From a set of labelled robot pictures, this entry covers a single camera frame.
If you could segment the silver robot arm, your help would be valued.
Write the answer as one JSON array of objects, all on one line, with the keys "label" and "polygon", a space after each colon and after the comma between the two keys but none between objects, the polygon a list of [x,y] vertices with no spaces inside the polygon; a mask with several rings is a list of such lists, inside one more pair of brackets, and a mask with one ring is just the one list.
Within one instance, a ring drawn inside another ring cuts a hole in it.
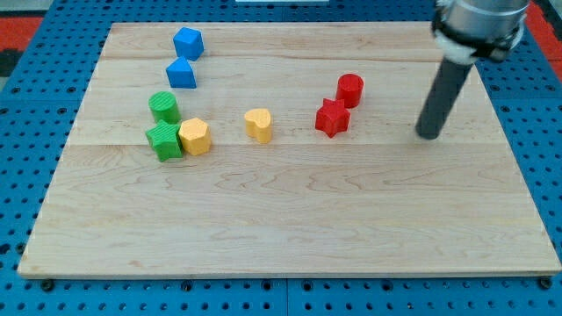
[{"label": "silver robot arm", "polygon": [[524,34],[529,0],[436,0],[431,29],[443,57],[459,65],[502,62]]}]

